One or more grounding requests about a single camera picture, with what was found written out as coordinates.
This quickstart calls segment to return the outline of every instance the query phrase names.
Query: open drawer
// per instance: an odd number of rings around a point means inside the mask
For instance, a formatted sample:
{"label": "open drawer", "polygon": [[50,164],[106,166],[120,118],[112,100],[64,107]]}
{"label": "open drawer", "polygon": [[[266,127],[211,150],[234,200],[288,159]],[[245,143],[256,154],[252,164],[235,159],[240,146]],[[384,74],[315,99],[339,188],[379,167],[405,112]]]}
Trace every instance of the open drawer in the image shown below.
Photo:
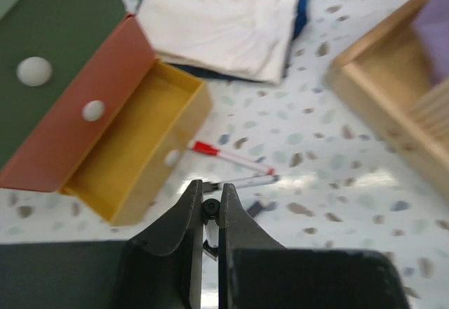
{"label": "open drawer", "polygon": [[412,21],[428,0],[410,0],[339,55],[328,82],[344,102],[449,198],[449,144],[414,114],[432,89]]}
{"label": "open drawer", "polygon": [[204,82],[157,60],[61,192],[112,225],[137,223],[211,106]]}

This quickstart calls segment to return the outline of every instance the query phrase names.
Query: drawer box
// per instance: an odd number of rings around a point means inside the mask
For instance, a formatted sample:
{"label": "drawer box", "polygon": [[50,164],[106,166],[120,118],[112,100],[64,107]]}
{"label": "drawer box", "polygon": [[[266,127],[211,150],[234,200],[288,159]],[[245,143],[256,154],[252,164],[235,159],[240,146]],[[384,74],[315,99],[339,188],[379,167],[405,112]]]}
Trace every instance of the drawer box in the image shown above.
{"label": "drawer box", "polygon": [[[44,192],[61,188],[154,59],[136,19],[127,16],[0,171],[0,187]],[[86,120],[89,104],[95,110],[98,103],[104,107],[101,117]]]}
{"label": "drawer box", "polygon": [[[0,0],[0,168],[125,14],[121,0]],[[41,86],[26,86],[16,70],[36,56],[53,73]]]}
{"label": "drawer box", "polygon": [[449,147],[412,114],[431,90],[424,49],[411,22],[428,0],[410,0],[338,56],[333,90],[435,188],[449,198]]}
{"label": "drawer box", "polygon": [[157,60],[61,192],[112,225],[137,223],[210,109],[204,82]]}

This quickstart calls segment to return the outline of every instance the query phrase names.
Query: drawer knob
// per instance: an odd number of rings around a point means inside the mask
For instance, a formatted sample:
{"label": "drawer knob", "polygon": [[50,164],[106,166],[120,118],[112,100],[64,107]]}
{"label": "drawer knob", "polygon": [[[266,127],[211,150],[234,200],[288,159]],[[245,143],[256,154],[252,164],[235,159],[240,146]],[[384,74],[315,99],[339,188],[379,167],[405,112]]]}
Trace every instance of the drawer knob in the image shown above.
{"label": "drawer knob", "polygon": [[25,58],[17,66],[16,74],[25,86],[41,86],[48,82],[53,73],[51,63],[45,58]]}
{"label": "drawer knob", "polygon": [[177,160],[180,158],[180,151],[179,150],[172,150],[170,151],[165,160],[163,161],[165,163],[166,166],[175,166]]}
{"label": "drawer knob", "polygon": [[83,118],[86,121],[97,121],[105,113],[105,104],[101,100],[93,100],[84,105]]}

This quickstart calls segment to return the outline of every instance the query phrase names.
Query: navy blue fabric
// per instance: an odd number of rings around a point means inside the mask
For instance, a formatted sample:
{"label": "navy blue fabric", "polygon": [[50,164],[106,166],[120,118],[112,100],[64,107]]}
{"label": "navy blue fabric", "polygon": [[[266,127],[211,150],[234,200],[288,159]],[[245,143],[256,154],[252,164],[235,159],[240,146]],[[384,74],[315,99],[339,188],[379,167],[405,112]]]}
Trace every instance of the navy blue fabric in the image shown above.
{"label": "navy blue fabric", "polygon": [[[143,0],[139,0],[138,9],[140,8],[142,1]],[[299,37],[302,30],[304,29],[304,27],[307,24],[308,6],[309,6],[309,0],[299,0],[298,1],[297,16],[296,16],[296,20],[295,20],[295,28],[293,30],[293,40],[295,40],[296,38]],[[203,79],[224,79],[224,80],[228,80],[228,81],[240,80],[240,78],[238,78],[238,77],[229,76],[226,74],[220,74],[219,72],[214,72],[212,70],[208,70],[208,69],[204,69],[204,68],[200,68],[200,67],[194,67],[192,65],[178,65],[178,64],[173,64],[173,65],[181,70],[184,70],[185,72],[188,72],[196,77],[201,77]]]}

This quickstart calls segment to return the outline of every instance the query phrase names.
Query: purple object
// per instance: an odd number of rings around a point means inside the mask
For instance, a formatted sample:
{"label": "purple object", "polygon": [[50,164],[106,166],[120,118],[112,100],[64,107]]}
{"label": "purple object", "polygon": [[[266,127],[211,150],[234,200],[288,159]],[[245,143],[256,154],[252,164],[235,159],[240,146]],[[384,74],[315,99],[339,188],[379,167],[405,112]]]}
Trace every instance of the purple object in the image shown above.
{"label": "purple object", "polygon": [[449,0],[430,0],[413,23],[431,61],[433,85],[449,78]]}

